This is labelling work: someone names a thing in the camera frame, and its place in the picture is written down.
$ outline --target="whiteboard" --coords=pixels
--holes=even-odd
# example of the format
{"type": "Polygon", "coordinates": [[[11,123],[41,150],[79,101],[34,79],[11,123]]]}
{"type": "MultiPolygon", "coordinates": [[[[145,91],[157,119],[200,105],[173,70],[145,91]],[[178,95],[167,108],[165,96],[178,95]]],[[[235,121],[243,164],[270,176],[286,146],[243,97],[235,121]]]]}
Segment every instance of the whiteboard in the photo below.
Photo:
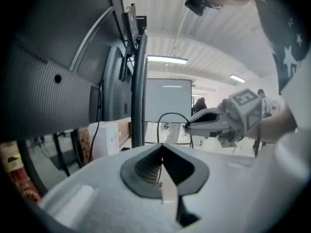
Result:
{"type": "MultiPolygon", "coordinates": [[[[168,112],[191,117],[191,80],[147,79],[145,120],[158,122],[168,112]]],[[[165,115],[160,122],[186,123],[179,115],[165,115]]]]}

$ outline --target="white box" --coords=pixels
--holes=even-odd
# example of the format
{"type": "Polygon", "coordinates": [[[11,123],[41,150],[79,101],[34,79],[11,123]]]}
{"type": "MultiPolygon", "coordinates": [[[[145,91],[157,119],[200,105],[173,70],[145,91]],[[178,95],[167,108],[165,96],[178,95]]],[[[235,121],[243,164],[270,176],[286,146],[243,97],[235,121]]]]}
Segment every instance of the white box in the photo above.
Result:
{"type": "MultiPolygon", "coordinates": [[[[88,127],[90,141],[92,142],[97,128],[97,122],[88,127]]],[[[119,153],[119,128],[115,122],[100,122],[93,145],[93,158],[119,153]]]]}

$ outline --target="fluorescent light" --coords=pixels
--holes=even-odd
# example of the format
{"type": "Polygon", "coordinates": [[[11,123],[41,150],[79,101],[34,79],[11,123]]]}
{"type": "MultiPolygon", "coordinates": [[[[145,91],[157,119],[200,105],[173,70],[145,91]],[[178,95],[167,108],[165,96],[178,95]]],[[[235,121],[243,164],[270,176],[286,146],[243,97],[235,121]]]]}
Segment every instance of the fluorescent light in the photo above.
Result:
{"type": "Polygon", "coordinates": [[[239,81],[241,83],[245,83],[246,81],[244,79],[241,79],[240,77],[238,76],[235,76],[235,75],[231,75],[230,78],[236,80],[236,81],[239,81]]]}
{"type": "Polygon", "coordinates": [[[185,65],[188,62],[188,60],[186,59],[170,57],[170,56],[148,55],[147,58],[149,61],[176,63],[176,64],[182,64],[182,65],[185,65]]]}
{"type": "Polygon", "coordinates": [[[164,87],[164,88],[181,88],[182,86],[181,85],[164,85],[162,87],[164,87]]]}

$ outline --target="ceiling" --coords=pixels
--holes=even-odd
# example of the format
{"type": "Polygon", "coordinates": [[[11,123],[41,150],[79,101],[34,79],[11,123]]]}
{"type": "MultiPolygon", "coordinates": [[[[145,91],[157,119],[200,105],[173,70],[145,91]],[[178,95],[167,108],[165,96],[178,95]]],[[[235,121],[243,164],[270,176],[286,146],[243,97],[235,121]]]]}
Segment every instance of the ceiling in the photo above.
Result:
{"type": "Polygon", "coordinates": [[[237,85],[229,76],[247,82],[275,72],[269,42],[253,3],[207,9],[198,17],[185,0],[123,0],[147,16],[147,54],[178,56],[186,65],[149,62],[148,78],[191,79],[199,93],[237,85]]]}

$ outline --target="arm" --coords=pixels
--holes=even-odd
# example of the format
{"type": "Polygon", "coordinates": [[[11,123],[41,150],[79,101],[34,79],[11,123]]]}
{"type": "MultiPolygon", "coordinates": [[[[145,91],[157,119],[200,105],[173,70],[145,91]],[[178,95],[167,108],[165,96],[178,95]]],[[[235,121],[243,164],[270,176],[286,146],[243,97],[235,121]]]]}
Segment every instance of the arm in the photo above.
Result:
{"type": "MultiPolygon", "coordinates": [[[[265,142],[275,143],[285,133],[295,130],[297,127],[295,119],[287,105],[277,115],[263,118],[260,122],[261,140],[265,142]]],[[[257,128],[251,130],[247,137],[257,138],[257,128]]]]}

